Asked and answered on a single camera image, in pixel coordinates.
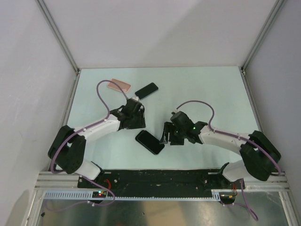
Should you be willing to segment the pink phone case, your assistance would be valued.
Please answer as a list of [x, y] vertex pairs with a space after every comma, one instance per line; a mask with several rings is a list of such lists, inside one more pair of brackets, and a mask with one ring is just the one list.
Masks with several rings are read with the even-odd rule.
[[115, 91], [123, 91], [124, 93], [128, 93], [131, 89], [131, 85], [129, 83], [117, 79], [111, 79], [111, 82], [107, 84], [107, 87]]

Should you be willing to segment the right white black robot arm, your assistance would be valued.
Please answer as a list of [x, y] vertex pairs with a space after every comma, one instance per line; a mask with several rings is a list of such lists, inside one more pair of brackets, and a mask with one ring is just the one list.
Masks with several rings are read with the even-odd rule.
[[250, 176], [267, 181], [274, 170], [281, 170], [278, 165], [280, 152], [257, 130], [251, 134], [232, 134], [217, 130], [206, 122], [194, 123], [187, 114], [178, 111], [164, 123], [160, 144], [183, 145], [186, 139], [192, 144], [214, 145], [241, 156], [241, 160], [221, 167], [217, 183], [224, 189], [234, 181]]

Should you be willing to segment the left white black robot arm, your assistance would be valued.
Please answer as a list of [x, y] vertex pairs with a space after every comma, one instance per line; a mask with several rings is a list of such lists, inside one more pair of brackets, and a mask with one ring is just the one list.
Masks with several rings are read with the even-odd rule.
[[48, 151], [51, 169], [59, 166], [67, 174], [76, 173], [88, 178], [94, 188], [104, 184], [103, 170], [97, 164], [85, 159], [87, 144], [112, 132], [122, 129], [145, 128], [145, 107], [134, 98], [127, 99], [125, 105], [109, 111], [103, 119], [81, 128], [61, 127]]

